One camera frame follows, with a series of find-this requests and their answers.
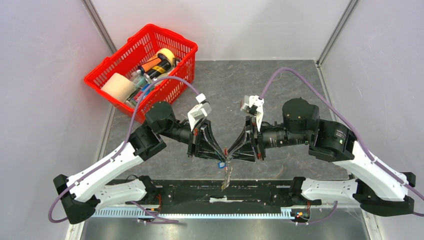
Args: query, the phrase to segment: marble-patterned floor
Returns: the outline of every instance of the marble-patterned floor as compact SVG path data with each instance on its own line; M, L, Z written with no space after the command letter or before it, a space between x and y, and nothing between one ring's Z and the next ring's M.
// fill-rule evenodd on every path
M241 133L245 115L240 111L244 95L260 95L267 80L280 67L299 71L310 83L324 94L317 69L312 60L238 60L198 61L195 66L193 85L207 97L212 108L208 119L212 123L213 135L219 145L229 148ZM187 112L197 103L195 93L187 88L172 105L177 119L183 120ZM329 109L291 73L277 77L267 92L263 120L281 123L284 102L299 98L319 106L320 117L331 120ZM106 144L106 153L115 149L125 137L130 118L117 111ZM148 175L152 179L223 179L224 171L217 161L187 157L187 145L162 137L167 147L146 162L137 165L118 178L134 174ZM232 179L280 179L304 176L319 180L347 179L348 173L332 163L323 162L308 155L305 145L266 150L266 159L261 162L233 160Z

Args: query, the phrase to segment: roll of tape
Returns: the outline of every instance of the roll of tape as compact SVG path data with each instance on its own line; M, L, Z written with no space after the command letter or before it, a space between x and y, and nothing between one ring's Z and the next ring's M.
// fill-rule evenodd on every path
M161 50L157 51L156 56L158 54L163 54L168 59L168 61L172 64L172 66L174 66L175 55L172 53L171 50L169 50L168 48L162 48Z
M101 90L121 103L124 103L136 90L136 87L128 78L116 72L101 87Z

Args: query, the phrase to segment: blue tag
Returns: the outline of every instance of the blue tag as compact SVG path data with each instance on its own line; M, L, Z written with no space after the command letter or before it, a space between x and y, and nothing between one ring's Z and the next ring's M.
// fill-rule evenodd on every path
M226 162L222 162L222 161L218 162L218 168L223 169L226 166L227 166L227 163Z

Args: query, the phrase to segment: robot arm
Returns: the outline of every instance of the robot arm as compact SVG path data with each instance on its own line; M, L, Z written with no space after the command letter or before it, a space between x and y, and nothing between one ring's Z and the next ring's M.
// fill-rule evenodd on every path
M120 203L151 203L156 196L156 187L148 176L121 184L107 184L124 171L147 161L163 150L166 144L161 135L187 144L189 156L225 161L225 155L212 134L211 122L205 118L210 110L209 103L202 102L188 113L189 121L179 121L175 119L168 102L157 102L146 113L146 121L130 135L128 143L117 157L112 159L125 142L77 174L69 177L62 174L57 176L53 183L58 194L75 184L61 198L69 222L80 223L97 210ZM84 174L108 161L110 162L78 182Z
M260 129L255 117L247 116L243 132L228 150L228 158L255 162L263 160L269 148L309 145L310 155L345 168L356 179L295 177L291 186L294 196L308 201L356 202L365 211L379 216L412 214L414 200L408 196L408 189L371 162L350 129L339 122L320 119L319 108L301 98L287 101L282 115L283 123L262 122ZM377 157L375 160L384 164ZM413 173L389 169L406 184L415 186Z

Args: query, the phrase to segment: plastic basket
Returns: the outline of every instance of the plastic basket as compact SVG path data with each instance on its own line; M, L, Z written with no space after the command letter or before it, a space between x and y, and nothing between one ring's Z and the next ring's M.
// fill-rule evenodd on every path
M131 78L131 73L136 71L138 66L147 62L149 58L153 57L162 48L171 50L181 60L169 75L180 77L192 83L195 78L197 44L173 31L153 24L146 25L134 36L128 38L127 43L115 54L106 57L100 65L84 78L84 82L111 102L117 109L131 116L134 112L133 108L116 100L102 91L101 88L114 73L119 73L128 79ZM186 88L187 86L184 83L171 79L158 83L154 90L140 103L139 111L135 117L136 121L144 122L145 113L156 102L167 101L172 104Z

